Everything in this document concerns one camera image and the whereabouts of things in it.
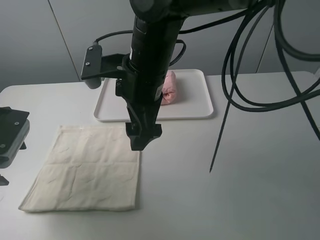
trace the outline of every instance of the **white table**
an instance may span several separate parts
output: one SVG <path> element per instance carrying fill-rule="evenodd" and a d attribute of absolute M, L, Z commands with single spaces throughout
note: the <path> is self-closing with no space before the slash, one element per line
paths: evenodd
<path fill-rule="evenodd" d="M 315 78 L 294 74 L 301 89 Z M 294 96 L 283 73 L 244 74 L 252 101 Z M 267 113 L 231 107 L 213 171 L 209 167 L 227 100 L 220 76 L 207 83 L 215 115 L 163 121 L 142 153 L 138 206 L 128 212 L 28 214 L 18 205 L 39 172 L 59 125 L 101 125 L 100 93 L 84 83 L 11 86 L 0 106 L 30 112 L 27 149 L 0 169 L 1 240 L 301 240 L 320 235 L 320 142 L 301 105 Z M 320 126 L 320 97 L 308 101 Z"/>

